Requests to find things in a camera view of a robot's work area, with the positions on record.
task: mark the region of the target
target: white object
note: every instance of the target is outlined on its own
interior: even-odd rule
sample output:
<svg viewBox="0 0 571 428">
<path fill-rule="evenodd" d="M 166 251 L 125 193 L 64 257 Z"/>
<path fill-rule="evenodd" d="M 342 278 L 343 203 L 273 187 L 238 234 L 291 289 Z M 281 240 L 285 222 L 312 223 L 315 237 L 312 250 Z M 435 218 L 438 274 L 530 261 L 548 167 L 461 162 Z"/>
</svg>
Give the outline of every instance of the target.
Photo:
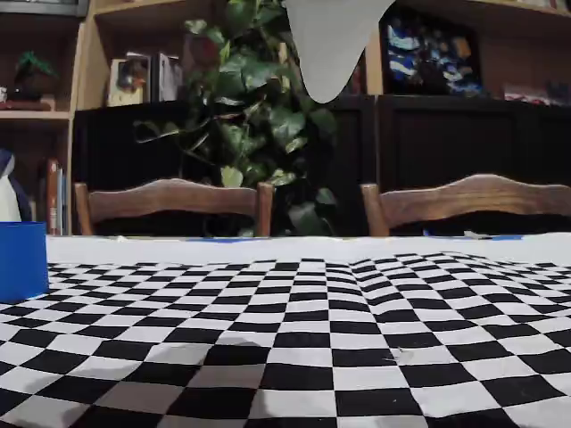
<svg viewBox="0 0 571 428">
<path fill-rule="evenodd" d="M 338 96 L 394 0 L 286 0 L 303 82 L 318 103 Z"/>
<path fill-rule="evenodd" d="M 8 179 L 13 169 L 14 158 L 12 157 L 0 176 L 0 221 L 21 221 L 16 192 Z"/>
</svg>

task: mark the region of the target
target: cabinet door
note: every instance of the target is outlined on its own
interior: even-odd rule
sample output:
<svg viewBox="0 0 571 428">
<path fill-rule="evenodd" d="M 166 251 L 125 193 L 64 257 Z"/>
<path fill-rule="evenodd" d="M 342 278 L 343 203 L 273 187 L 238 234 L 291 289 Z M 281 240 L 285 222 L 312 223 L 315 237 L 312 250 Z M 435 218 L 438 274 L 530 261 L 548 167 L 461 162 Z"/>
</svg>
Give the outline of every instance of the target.
<svg viewBox="0 0 571 428">
<path fill-rule="evenodd" d="M 379 115 L 383 191 L 444 185 L 478 173 L 522 178 L 517 115 L 507 103 L 387 96 Z"/>
</svg>

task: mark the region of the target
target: wooden chair backrest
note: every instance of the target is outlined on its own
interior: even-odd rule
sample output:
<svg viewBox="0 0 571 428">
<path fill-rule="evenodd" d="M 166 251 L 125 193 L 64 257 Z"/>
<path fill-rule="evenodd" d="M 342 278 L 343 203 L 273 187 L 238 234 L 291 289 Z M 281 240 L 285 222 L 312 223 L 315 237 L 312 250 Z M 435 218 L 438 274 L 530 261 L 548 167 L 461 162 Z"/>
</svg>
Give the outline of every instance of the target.
<svg viewBox="0 0 571 428">
<path fill-rule="evenodd" d="M 89 193 L 84 183 L 76 183 L 75 194 L 82 235 L 93 235 L 94 224 L 103 220 L 182 210 L 243 214 L 256 221 L 257 236 L 269 236 L 274 187 L 260 183 L 257 191 L 230 189 L 172 178 L 119 192 Z"/>
<path fill-rule="evenodd" d="M 361 192 L 371 236 L 389 236 L 397 226 L 476 211 L 571 217 L 571 187 L 527 185 L 488 174 L 432 189 L 379 194 L 377 185 L 362 185 Z"/>
</svg>

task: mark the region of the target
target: white sheet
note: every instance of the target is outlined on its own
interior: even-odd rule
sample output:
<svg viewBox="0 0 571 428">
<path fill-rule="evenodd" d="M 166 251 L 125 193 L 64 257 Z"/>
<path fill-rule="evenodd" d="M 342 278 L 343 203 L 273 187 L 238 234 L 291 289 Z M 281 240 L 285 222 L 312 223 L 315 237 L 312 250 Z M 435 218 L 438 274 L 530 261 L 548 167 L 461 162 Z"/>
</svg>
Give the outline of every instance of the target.
<svg viewBox="0 0 571 428">
<path fill-rule="evenodd" d="M 518 241 L 465 241 L 436 238 L 283 238 L 241 243 L 48 237 L 52 263 L 209 262 L 249 263 L 265 259 L 320 258 L 353 262 L 408 252 L 457 251 L 490 259 L 571 266 L 571 234 L 527 236 Z"/>
</svg>

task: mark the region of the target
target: table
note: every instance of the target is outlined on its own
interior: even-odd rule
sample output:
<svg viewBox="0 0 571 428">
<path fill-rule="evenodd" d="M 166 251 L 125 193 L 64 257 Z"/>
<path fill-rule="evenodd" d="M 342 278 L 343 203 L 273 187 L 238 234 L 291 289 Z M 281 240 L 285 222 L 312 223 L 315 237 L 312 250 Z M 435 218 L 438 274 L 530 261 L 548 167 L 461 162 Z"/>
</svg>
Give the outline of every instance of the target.
<svg viewBox="0 0 571 428">
<path fill-rule="evenodd" d="M 571 235 L 47 245 L 50 292 L 0 304 L 8 426 L 571 416 Z"/>
</svg>

